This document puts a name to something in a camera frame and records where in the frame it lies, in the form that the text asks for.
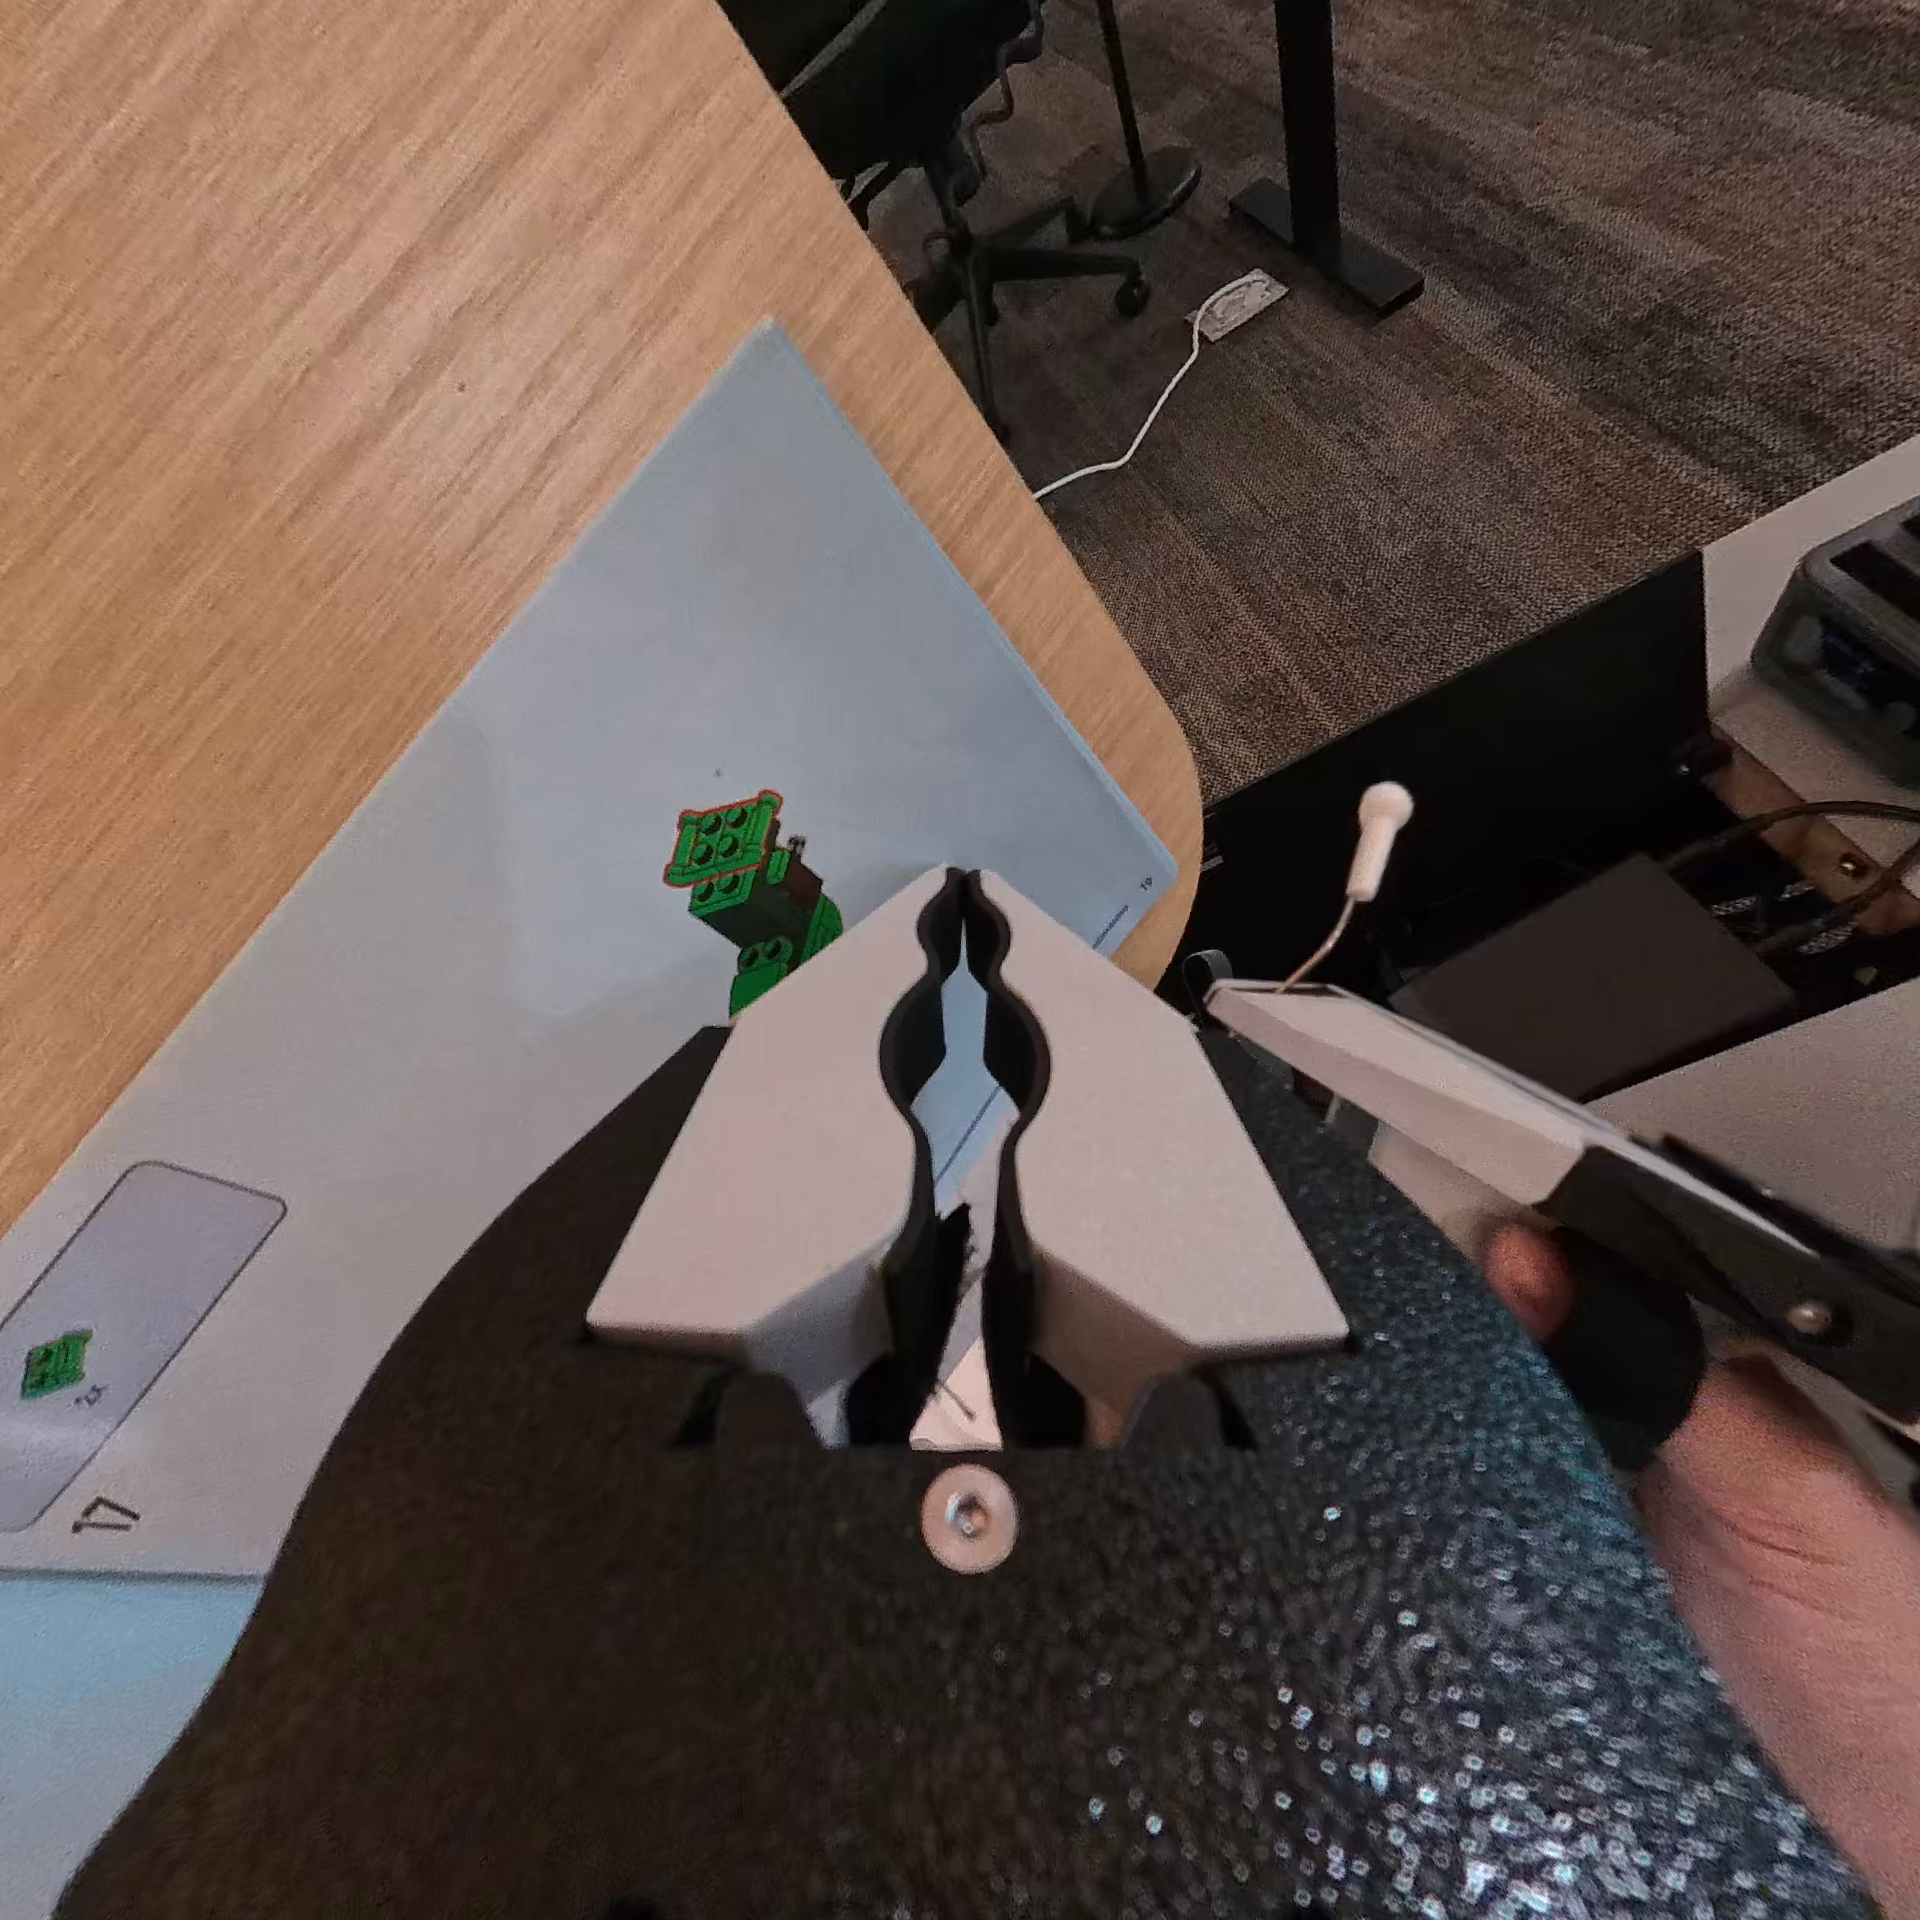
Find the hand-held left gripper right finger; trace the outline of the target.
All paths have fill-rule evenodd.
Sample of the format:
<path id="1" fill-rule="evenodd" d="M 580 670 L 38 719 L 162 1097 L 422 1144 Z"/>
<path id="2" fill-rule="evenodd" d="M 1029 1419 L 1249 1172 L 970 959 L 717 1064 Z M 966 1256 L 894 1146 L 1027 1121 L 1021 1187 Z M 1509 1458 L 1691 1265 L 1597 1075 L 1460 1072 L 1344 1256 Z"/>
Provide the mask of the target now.
<path id="1" fill-rule="evenodd" d="M 980 1345 L 1000 1441 L 1078 1449 L 1160 1384 L 1350 1327 L 1201 1034 L 990 873 L 964 876 L 984 1066 L 1013 1104 Z"/>

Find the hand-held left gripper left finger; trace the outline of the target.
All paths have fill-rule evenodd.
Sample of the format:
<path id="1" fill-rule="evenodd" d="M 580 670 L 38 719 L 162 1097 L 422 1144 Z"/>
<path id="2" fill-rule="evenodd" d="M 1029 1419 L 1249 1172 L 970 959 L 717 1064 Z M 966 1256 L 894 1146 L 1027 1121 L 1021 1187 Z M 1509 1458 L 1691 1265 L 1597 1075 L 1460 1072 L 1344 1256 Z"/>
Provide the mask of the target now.
<path id="1" fill-rule="evenodd" d="M 731 1023 L 587 1329 L 833 1401 L 851 1446 L 904 1446 L 964 1291 L 914 1114 L 941 1067 L 964 876 L 933 868 Z"/>

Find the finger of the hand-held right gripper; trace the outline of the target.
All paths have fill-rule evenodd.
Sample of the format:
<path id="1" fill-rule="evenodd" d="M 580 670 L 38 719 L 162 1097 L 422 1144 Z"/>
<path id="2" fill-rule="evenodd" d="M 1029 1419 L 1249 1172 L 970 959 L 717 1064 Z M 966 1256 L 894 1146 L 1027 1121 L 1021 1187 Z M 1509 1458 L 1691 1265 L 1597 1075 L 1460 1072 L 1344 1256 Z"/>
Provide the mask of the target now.
<path id="1" fill-rule="evenodd" d="M 1339 991 L 1195 966 L 1205 1016 L 1374 1121 L 1370 1159 L 1437 1227 L 1542 1225 L 1658 1190 L 1659 1161 L 1564 1096 Z"/>

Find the pale blue instruction booklet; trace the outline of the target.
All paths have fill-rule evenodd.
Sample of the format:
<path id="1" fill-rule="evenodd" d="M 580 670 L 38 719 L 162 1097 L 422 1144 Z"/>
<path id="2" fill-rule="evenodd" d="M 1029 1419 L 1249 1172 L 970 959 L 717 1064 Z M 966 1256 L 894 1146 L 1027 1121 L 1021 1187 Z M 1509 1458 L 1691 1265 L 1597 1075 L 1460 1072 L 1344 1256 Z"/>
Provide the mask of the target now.
<path id="1" fill-rule="evenodd" d="M 685 1040 L 678 817 L 845 921 L 990 868 L 1101 954 L 1179 876 L 761 324 L 5 1234 L 5 1916 L 198 1708 L 435 1286 Z"/>

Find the black desk legs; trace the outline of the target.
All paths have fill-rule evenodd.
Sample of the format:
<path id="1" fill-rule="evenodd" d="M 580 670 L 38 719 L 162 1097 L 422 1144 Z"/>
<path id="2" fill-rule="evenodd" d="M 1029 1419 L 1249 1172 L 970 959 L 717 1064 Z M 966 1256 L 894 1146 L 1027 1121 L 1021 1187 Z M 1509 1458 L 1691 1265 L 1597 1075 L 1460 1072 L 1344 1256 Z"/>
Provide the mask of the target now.
<path id="1" fill-rule="evenodd" d="M 1240 222 L 1317 273 L 1366 318 L 1417 303 L 1424 275 L 1381 251 L 1341 214 L 1337 155 L 1334 7 L 1275 2 L 1284 178 L 1250 180 L 1229 201 Z"/>

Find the person's right hand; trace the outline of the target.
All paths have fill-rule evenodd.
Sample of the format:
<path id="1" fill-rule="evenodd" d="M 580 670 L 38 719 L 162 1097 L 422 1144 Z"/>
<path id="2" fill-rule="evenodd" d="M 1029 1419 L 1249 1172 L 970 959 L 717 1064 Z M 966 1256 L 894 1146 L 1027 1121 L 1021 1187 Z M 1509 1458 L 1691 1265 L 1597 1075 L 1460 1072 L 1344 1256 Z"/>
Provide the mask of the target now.
<path id="1" fill-rule="evenodd" d="M 1884 1916 L 1917 1916 L 1917 1542 L 1740 1343 L 1634 1489 L 1676 1612 Z"/>

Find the black cardboard box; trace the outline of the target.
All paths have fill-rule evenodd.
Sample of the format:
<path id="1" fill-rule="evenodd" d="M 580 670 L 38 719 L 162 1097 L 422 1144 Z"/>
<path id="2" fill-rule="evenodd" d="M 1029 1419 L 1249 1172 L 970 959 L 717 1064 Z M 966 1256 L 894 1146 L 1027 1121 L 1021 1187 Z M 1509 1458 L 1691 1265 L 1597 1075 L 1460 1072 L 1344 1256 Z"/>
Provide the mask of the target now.
<path id="1" fill-rule="evenodd" d="M 1329 932 L 1360 793 L 1412 817 L 1320 977 L 1371 1001 L 1570 894 L 1729 820 L 1712 746 L 1702 553 L 1690 552 L 1208 808 L 1192 954 L 1280 979 Z"/>

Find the grey battery charger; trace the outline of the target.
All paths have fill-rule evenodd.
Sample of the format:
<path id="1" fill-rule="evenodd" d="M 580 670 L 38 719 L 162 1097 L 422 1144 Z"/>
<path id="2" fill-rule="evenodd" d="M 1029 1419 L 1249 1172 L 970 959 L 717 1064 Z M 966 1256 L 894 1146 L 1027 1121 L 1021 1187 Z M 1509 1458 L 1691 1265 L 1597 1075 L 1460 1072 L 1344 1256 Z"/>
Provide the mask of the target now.
<path id="1" fill-rule="evenodd" d="M 1901 787 L 1917 785 L 1917 502 L 1812 547 L 1750 673 Z"/>

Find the black pole round base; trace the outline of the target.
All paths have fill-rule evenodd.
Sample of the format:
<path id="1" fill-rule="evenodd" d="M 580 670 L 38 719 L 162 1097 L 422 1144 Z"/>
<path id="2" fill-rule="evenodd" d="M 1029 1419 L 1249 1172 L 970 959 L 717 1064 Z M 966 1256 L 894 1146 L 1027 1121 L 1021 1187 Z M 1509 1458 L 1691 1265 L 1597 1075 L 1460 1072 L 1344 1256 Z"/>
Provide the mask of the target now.
<path id="1" fill-rule="evenodd" d="M 1118 242 L 1148 233 L 1181 211 L 1201 187 L 1205 167 L 1186 146 L 1145 146 L 1118 7 L 1093 2 L 1093 11 L 1120 121 L 1123 167 L 1093 198 L 1088 232 L 1101 242 Z"/>

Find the black office chair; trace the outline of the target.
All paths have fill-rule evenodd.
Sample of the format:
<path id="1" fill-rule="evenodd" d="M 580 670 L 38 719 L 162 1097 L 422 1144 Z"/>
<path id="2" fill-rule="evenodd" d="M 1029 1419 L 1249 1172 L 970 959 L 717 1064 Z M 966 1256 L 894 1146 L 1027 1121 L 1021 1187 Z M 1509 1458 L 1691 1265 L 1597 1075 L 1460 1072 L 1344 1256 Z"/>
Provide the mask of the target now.
<path id="1" fill-rule="evenodd" d="M 1013 70 L 1044 48 L 1037 2 L 724 2 L 728 24 L 776 87 L 813 159 L 866 232 L 876 200 L 923 177 L 939 225 L 905 287 L 925 330 L 966 316 L 976 408 L 1009 436 L 993 372 L 997 291 L 1016 281 L 1114 281 L 1133 320 L 1150 299 L 1136 257 L 1091 247 L 1091 217 L 1050 200 L 979 232 L 966 203 L 988 180 L 979 132 L 1016 112 Z"/>

